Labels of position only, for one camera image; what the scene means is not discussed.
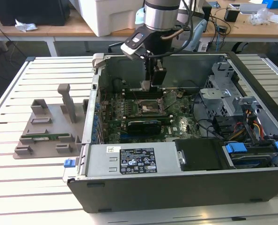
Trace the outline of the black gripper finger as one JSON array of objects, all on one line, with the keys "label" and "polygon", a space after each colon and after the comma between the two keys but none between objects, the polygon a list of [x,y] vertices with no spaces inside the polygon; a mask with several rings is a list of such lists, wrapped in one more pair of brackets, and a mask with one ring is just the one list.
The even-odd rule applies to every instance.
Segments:
[{"label": "black gripper finger", "polygon": [[153,68],[152,85],[162,85],[166,73],[167,69],[163,66],[162,59],[157,59]]},{"label": "black gripper finger", "polygon": [[149,57],[145,57],[145,71],[146,71],[146,78],[145,80],[150,81],[153,71],[153,60]]}]

